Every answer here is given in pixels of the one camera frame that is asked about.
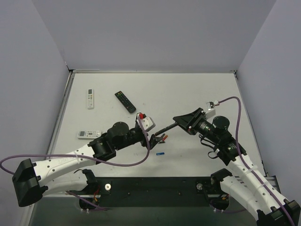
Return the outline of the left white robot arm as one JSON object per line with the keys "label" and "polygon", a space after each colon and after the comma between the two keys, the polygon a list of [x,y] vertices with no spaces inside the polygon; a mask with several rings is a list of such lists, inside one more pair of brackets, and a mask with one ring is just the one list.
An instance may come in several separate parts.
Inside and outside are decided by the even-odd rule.
{"label": "left white robot arm", "polygon": [[26,155],[12,177],[18,206],[29,206],[45,195],[62,191],[94,192],[94,179],[86,177],[80,181],[68,175],[99,163],[113,165],[110,159],[116,157],[117,151],[137,143],[146,147],[149,155],[151,149],[165,138],[164,133],[149,135],[154,127],[151,117],[138,113],[132,129],[125,122],[116,122],[105,133],[73,152],[47,155],[44,160],[36,162],[32,161],[32,155]]}

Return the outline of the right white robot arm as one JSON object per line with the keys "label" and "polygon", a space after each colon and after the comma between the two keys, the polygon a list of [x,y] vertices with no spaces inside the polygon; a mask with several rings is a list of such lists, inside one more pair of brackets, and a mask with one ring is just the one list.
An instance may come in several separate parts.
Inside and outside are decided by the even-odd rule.
{"label": "right white robot arm", "polygon": [[198,108],[175,116],[174,123],[156,132],[156,136],[178,126],[189,135],[199,135],[212,144],[216,157],[226,165],[211,175],[211,184],[243,206],[259,226],[296,226],[301,207],[287,200],[261,174],[243,147],[228,131],[230,121],[216,116],[215,108]]}

